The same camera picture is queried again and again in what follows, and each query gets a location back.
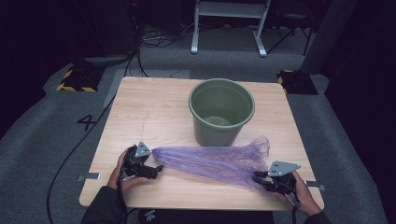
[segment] plastic bag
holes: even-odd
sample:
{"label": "plastic bag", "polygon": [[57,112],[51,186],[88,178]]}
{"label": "plastic bag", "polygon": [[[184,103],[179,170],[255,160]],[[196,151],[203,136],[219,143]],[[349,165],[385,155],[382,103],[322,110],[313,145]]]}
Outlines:
{"label": "plastic bag", "polygon": [[268,170],[269,149],[268,139],[260,136],[244,147],[156,147],[151,152],[164,168],[265,192],[251,177]]}

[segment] metal bracket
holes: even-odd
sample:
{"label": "metal bracket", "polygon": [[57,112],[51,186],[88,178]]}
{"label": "metal bracket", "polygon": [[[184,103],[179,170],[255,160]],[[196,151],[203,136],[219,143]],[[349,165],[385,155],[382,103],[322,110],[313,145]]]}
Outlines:
{"label": "metal bracket", "polygon": [[327,190],[327,188],[326,188],[325,185],[320,185],[320,184],[319,184],[318,182],[316,182],[316,181],[306,180],[306,181],[305,181],[305,184],[306,184],[308,187],[310,187],[310,188],[317,188],[317,189],[319,189],[320,191],[326,191],[326,190]]}
{"label": "metal bracket", "polygon": [[85,181],[86,179],[100,179],[99,173],[87,173],[85,175],[79,175],[77,177],[78,182]]}
{"label": "metal bracket", "polygon": [[134,156],[136,158],[139,157],[145,157],[145,156],[149,156],[151,155],[151,151],[148,147],[146,147],[146,145],[143,142],[140,142],[139,145],[137,146],[137,150],[136,153],[134,154]]}
{"label": "metal bracket", "polygon": [[268,171],[268,176],[282,176],[291,173],[295,170],[301,168],[300,164],[294,164],[283,161],[273,161],[270,170]]}

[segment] green bucket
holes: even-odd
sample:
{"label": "green bucket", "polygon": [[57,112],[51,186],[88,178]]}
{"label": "green bucket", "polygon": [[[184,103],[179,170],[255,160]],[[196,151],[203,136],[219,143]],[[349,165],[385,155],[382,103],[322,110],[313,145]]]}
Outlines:
{"label": "green bucket", "polygon": [[254,114],[254,99],[241,84],[212,78],[196,85],[189,97],[195,139],[202,147],[229,147]]}

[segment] sleeve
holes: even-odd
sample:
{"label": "sleeve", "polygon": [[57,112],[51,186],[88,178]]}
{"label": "sleeve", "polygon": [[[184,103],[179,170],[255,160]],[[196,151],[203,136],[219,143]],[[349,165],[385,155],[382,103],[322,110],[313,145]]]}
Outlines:
{"label": "sleeve", "polygon": [[331,222],[323,212],[319,212],[307,218],[304,224],[331,224]]}
{"label": "sleeve", "polygon": [[116,189],[103,186],[87,208],[81,224],[89,223],[120,223],[122,208]]}

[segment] black cable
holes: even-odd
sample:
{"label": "black cable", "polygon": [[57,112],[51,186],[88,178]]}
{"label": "black cable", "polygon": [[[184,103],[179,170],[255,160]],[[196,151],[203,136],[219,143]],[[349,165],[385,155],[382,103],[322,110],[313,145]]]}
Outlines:
{"label": "black cable", "polygon": [[[294,189],[292,189],[291,187],[289,187],[288,185],[286,185],[286,184],[284,184],[282,182],[277,182],[277,184],[289,189],[293,193],[294,199],[296,200],[296,202],[300,203],[300,200],[297,197],[297,189],[294,190]],[[291,210],[291,223],[292,224],[296,224],[297,223],[297,218],[296,218],[296,211],[297,211],[297,208],[298,208],[297,206],[299,206],[299,205],[298,204],[293,205],[293,209]]]}
{"label": "black cable", "polygon": [[137,208],[133,208],[133,209],[131,209],[131,211],[129,211],[129,212],[128,212],[128,216],[129,216],[129,215],[131,215],[131,214],[132,214],[132,212],[134,212],[134,211],[136,211],[136,210],[137,210]]}
{"label": "black cable", "polygon": [[145,75],[146,77],[149,77],[149,76],[146,74],[145,70],[143,69],[142,62],[140,61],[140,50],[137,51],[136,57],[137,57],[137,62],[139,63],[140,71],[143,73],[143,75]]}
{"label": "black cable", "polygon": [[[127,63],[126,67],[125,67],[125,72],[124,72],[124,76],[126,77],[126,72],[128,70],[128,66],[131,64],[132,58],[130,58],[129,62]],[[106,108],[102,111],[102,113],[100,114],[99,118],[97,119],[97,121],[91,126],[91,128],[87,131],[87,133],[79,140],[79,142],[73,147],[73,149],[69,152],[69,154],[66,156],[66,158],[64,159],[64,161],[62,162],[62,164],[60,165],[60,167],[58,168],[57,172],[55,173],[55,176],[52,178],[50,184],[49,184],[49,190],[47,192],[47,216],[49,218],[49,223],[53,224],[53,220],[52,220],[52,215],[50,212],[50,194],[52,192],[52,187],[55,183],[56,178],[58,177],[58,174],[61,172],[62,168],[64,167],[64,165],[66,164],[67,160],[73,155],[73,153],[77,150],[77,148],[82,144],[82,142],[87,138],[87,136],[91,133],[91,131],[93,130],[94,127],[96,127],[96,124],[101,120],[101,118],[103,117],[103,115],[106,113],[106,111],[110,108],[111,104],[113,103],[114,99],[116,98],[116,94],[114,94],[113,98],[110,100],[110,102],[108,103],[108,105],[106,106]]]}
{"label": "black cable", "polygon": [[189,26],[185,27],[181,32],[180,36],[174,35],[172,32],[170,34],[165,34],[165,35],[159,35],[158,31],[147,31],[143,37],[142,37],[142,45],[147,48],[165,48],[168,47],[178,40],[181,40],[185,38],[186,36],[192,35],[192,33],[189,34],[184,34],[186,31],[188,31],[194,23],[190,24]]}
{"label": "black cable", "polygon": [[122,174],[124,173],[124,163],[125,163],[125,157],[123,158],[122,164],[121,164],[121,168],[120,168],[120,172],[119,172],[119,176],[117,178],[117,193],[119,195],[119,200],[120,200],[120,205],[122,208],[122,224],[126,224],[128,221],[128,211],[126,208],[126,203],[125,200],[123,198],[123,194],[122,194],[122,186],[121,186],[121,179],[122,179]]}

